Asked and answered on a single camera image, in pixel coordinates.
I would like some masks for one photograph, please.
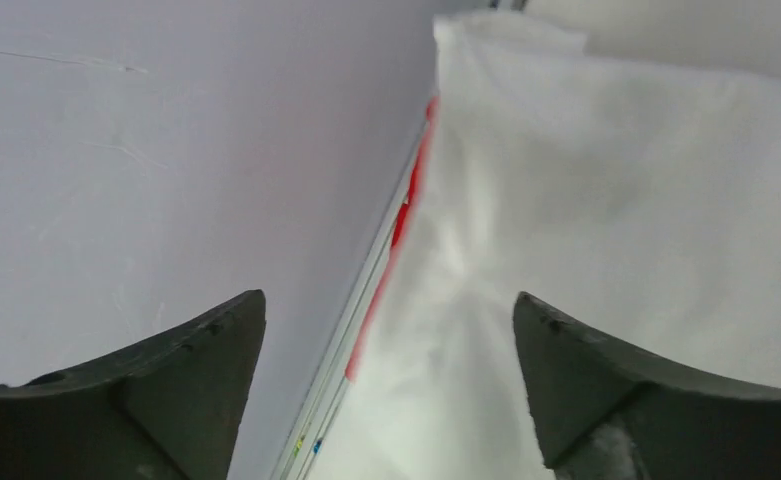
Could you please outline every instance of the white cloth bag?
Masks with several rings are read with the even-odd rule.
[[[781,0],[528,0],[589,34],[587,52],[781,78]]]
[[[420,200],[312,480],[551,479],[525,290],[662,356],[781,386],[781,83],[583,54],[534,18],[436,22]]]

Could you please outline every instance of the gray wall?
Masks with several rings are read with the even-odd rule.
[[[463,3],[0,2],[0,383],[263,288],[232,476],[266,478]]]

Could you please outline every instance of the white surface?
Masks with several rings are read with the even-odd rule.
[[[0,2],[0,382],[263,288],[232,476],[268,478],[462,6]]]
[[[576,34],[502,19],[437,26],[424,188],[312,480],[551,479],[520,290],[781,386],[781,82],[585,57]]]
[[[781,0],[529,0],[526,11],[590,33],[594,55],[781,78]]]

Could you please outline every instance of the scratch mark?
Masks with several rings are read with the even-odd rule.
[[[129,273],[133,272],[136,267],[137,267],[137,262],[134,260],[133,257],[128,257],[125,259],[125,275],[128,275]]]
[[[50,221],[45,227],[43,227],[42,230],[40,230],[39,235],[37,235],[37,241],[43,242],[45,241],[46,237],[48,237],[49,232],[57,228],[58,225],[60,225],[60,221],[63,220],[63,216],[66,214],[66,209],[63,209],[60,211],[60,213],[57,214],[57,216],[54,217],[52,221]]]
[[[166,309],[166,304],[163,302],[160,302],[160,306],[157,307],[157,314],[154,317],[154,322],[152,323],[152,329],[154,330],[154,333],[160,332],[161,324],[163,323],[163,311]]]
[[[146,163],[150,163],[150,164],[152,164],[152,165],[154,165],[154,166],[156,166],[158,168],[161,168],[163,170],[169,170],[169,167],[167,167],[166,165],[164,165],[162,163],[159,163],[159,162],[155,162],[154,160],[149,158],[148,155],[144,154],[139,149],[137,149],[137,148],[135,148],[135,147],[133,147],[131,145],[129,145],[127,147],[123,147],[122,145],[108,145],[106,143],[94,143],[94,142],[85,142],[85,141],[81,141],[81,143],[84,144],[84,145],[88,145],[90,147],[107,148],[107,149],[110,149],[110,150],[120,151],[120,152],[124,153],[125,155],[128,155],[129,157],[131,157],[134,160],[136,160],[137,163],[139,163],[140,166],[142,166],[142,167],[145,167]]]
[[[122,308],[122,304],[125,302],[125,286],[119,285],[119,289],[116,292],[113,292],[111,297],[113,297],[113,305],[116,307],[116,310],[119,311],[119,316],[122,317],[122,321],[125,323],[125,328],[128,329],[128,334],[132,337],[136,337],[136,332],[131,326],[131,320]]]
[[[49,33],[42,30],[32,30],[27,28],[11,28],[2,25],[0,25],[0,34],[8,35],[8,36],[13,35],[14,37],[37,37],[37,38],[46,38],[46,39],[55,38],[54,33]]]
[[[151,465],[139,465],[137,467],[137,473],[145,478],[154,478],[154,467]]]
[[[139,157],[139,158],[142,158],[143,160],[145,160],[145,161],[147,161],[147,162],[151,163],[152,165],[154,165],[154,166],[156,166],[156,167],[158,167],[158,168],[162,168],[163,170],[169,170],[169,167],[168,167],[168,166],[166,166],[166,165],[165,165],[165,164],[163,164],[163,163],[156,162],[156,161],[152,160],[152,159],[151,159],[151,158],[150,158],[148,155],[146,155],[145,153],[143,153],[143,151],[142,151],[142,150],[140,150],[139,148],[137,148],[137,147],[135,147],[135,146],[133,146],[133,145],[131,145],[131,144],[128,144],[128,146],[127,146],[127,150],[128,150],[128,151],[130,151],[130,152],[132,152],[132,153],[133,153],[135,156],[137,156],[137,157]]]
[[[46,62],[62,63],[66,65],[82,65],[92,68],[106,68],[108,70],[117,70],[120,72],[132,72],[132,73],[149,73],[148,70],[140,67],[132,67],[130,65],[121,65],[101,58],[86,57],[83,55],[60,55],[60,54],[46,54],[37,55],[32,53],[15,52],[12,50],[0,49],[0,55],[6,55],[8,57],[16,58],[28,58],[31,60],[43,60]]]
[[[81,343],[81,340],[83,340],[85,338],[88,338],[88,337],[92,337],[94,335],[99,335],[100,333],[101,332],[86,332],[86,333],[81,333],[78,336],[76,336],[75,338],[73,338],[72,341],[70,341],[66,345],[66,348],[61,350],[60,353],[58,353],[57,356],[54,358],[54,360],[52,360],[52,362],[50,364],[51,368],[53,368],[53,369],[62,368],[61,364],[63,363],[63,361],[66,360],[66,357],[69,356],[70,353],[72,353],[72,350],[79,343]]]

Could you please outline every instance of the red stripe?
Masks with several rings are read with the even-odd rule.
[[[378,299],[381,297],[381,292],[384,290],[384,284],[387,282],[387,278],[389,277],[390,272],[393,270],[393,265],[396,263],[396,254],[398,253],[397,247],[399,242],[404,238],[405,227],[408,220],[408,212],[418,198],[419,184],[421,183],[420,176],[422,175],[421,167],[431,149],[431,137],[434,134],[436,114],[437,97],[434,97],[430,102],[428,102],[428,107],[425,110],[425,118],[428,122],[428,126],[426,127],[425,134],[423,135],[422,141],[420,142],[419,150],[417,151],[417,158],[414,160],[414,168],[411,171],[411,181],[408,185],[408,202],[402,205],[402,207],[399,209],[399,214],[396,217],[396,226],[393,230],[393,239],[390,242],[390,260],[387,264],[387,268],[384,269],[384,272],[381,275],[381,279],[379,280],[378,286],[375,290],[375,295],[372,297],[372,300],[369,303],[369,308],[367,309],[363,325],[361,325],[361,329],[358,332],[358,338],[355,340],[355,347],[352,351],[352,356],[349,358],[349,364],[346,365],[346,378],[348,378],[350,382],[354,381],[355,375],[357,374],[358,362],[360,360],[361,350],[363,349],[364,338],[366,337],[366,332],[369,329],[370,323],[372,323],[373,310],[375,310]]]

